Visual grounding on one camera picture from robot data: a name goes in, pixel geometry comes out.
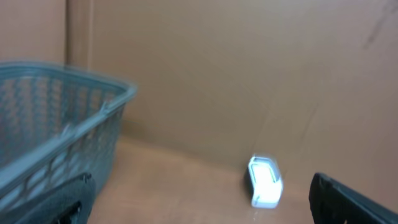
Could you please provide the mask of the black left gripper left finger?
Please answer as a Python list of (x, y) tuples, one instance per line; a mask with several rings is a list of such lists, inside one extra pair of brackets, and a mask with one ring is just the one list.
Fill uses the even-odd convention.
[(96, 199), (96, 182), (82, 173), (48, 192), (1, 214), (1, 223), (86, 224)]

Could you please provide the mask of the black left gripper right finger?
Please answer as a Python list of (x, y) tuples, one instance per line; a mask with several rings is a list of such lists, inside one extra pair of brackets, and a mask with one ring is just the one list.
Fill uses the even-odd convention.
[(314, 174), (308, 195), (315, 224), (397, 224), (397, 214), (324, 173)]

